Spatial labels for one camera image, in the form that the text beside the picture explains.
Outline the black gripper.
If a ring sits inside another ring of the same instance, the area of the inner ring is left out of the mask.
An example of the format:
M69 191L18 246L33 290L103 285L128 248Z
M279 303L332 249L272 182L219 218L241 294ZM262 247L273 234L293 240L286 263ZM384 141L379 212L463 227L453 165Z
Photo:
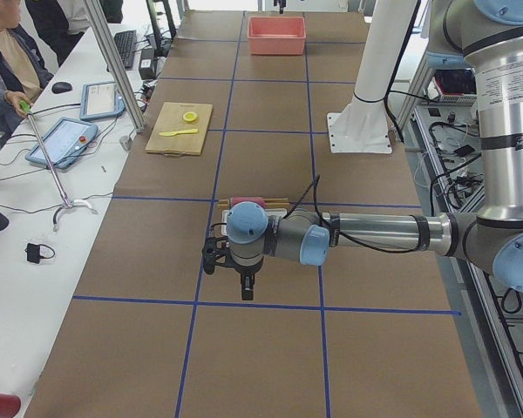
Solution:
M254 299L255 274L259 271L259 265L236 266L235 271L241 276L241 299Z

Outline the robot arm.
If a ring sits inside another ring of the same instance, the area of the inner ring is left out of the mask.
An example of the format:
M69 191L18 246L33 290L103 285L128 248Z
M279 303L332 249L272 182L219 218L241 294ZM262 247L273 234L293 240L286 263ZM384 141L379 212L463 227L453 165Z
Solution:
M241 202L228 212L221 247L204 250L206 272L233 268L251 300L265 257L320 266L331 247L359 245L466 260L523 293L523 1L436 1L431 14L430 52L462 57L475 71L480 209L428 217L305 210L271 216Z

